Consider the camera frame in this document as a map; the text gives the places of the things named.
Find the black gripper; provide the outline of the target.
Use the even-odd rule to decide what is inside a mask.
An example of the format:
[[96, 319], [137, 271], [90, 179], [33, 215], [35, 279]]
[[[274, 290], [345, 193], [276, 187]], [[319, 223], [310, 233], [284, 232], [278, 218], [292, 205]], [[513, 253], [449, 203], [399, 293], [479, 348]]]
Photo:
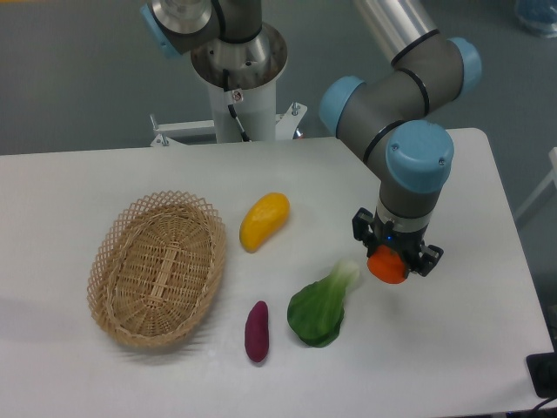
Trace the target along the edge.
[[363, 207], [352, 218], [353, 237], [366, 248], [366, 257], [370, 258], [379, 246], [388, 246], [406, 265], [406, 278], [410, 273], [426, 277], [444, 254], [442, 248], [426, 244], [425, 231], [426, 227], [413, 232], [397, 231], [393, 220], [383, 221], [377, 212], [373, 215]]

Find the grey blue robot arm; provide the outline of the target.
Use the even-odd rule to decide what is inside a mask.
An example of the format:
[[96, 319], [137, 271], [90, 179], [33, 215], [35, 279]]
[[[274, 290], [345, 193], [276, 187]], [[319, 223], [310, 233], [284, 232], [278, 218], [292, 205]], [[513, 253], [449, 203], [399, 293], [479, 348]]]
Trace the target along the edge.
[[[352, 230], [370, 272], [399, 284], [412, 273], [429, 274], [443, 254], [424, 236], [454, 147], [427, 115], [472, 89], [482, 65], [476, 48], [443, 37], [418, 1], [356, 7], [393, 71], [374, 84], [340, 78], [322, 97], [319, 117], [379, 179], [375, 210], [360, 209]], [[278, 137], [275, 83], [287, 49], [263, 21], [260, 2], [149, 1], [140, 12], [167, 57], [190, 55], [210, 93], [218, 142]]]

